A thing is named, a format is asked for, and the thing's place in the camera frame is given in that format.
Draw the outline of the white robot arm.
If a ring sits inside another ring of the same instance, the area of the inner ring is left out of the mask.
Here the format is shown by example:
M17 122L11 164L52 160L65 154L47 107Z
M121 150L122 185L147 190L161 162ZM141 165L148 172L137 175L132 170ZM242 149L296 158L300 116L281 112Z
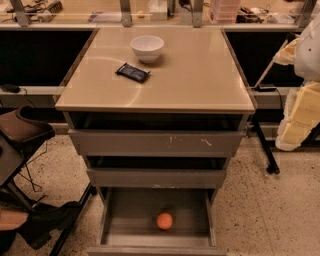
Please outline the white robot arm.
M278 149L293 151L320 123L320 14L273 60L280 65L292 64L295 74L303 79L303 85L286 97L275 141Z

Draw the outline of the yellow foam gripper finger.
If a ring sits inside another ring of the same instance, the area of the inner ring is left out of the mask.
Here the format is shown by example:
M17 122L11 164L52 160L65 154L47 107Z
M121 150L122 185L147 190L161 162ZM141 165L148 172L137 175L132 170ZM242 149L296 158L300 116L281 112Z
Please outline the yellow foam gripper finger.
M295 150L319 123L320 83L306 82L299 89L291 89L277 131L276 147L283 151Z
M280 65L293 65L296 60L297 41L298 39L295 38L282 47L273 57L273 61Z

